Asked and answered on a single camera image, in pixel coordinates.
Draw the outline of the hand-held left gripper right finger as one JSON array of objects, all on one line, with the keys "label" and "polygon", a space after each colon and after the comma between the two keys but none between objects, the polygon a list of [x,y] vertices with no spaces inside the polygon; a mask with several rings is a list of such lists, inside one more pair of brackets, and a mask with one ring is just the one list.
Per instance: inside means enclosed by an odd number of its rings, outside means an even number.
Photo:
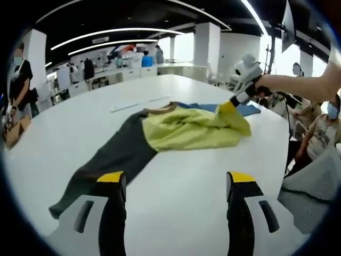
[{"label": "hand-held left gripper right finger", "polygon": [[293,255],[308,239],[293,215],[249,174],[226,174],[228,255]]}]

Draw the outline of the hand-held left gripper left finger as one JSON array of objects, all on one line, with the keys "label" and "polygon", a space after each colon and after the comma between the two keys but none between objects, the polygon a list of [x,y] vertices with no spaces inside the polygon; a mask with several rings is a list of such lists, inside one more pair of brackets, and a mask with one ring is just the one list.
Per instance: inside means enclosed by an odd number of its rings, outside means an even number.
[{"label": "hand-held left gripper left finger", "polygon": [[125,255],[125,204],[125,173],[105,174],[60,215],[47,241],[59,255]]}]

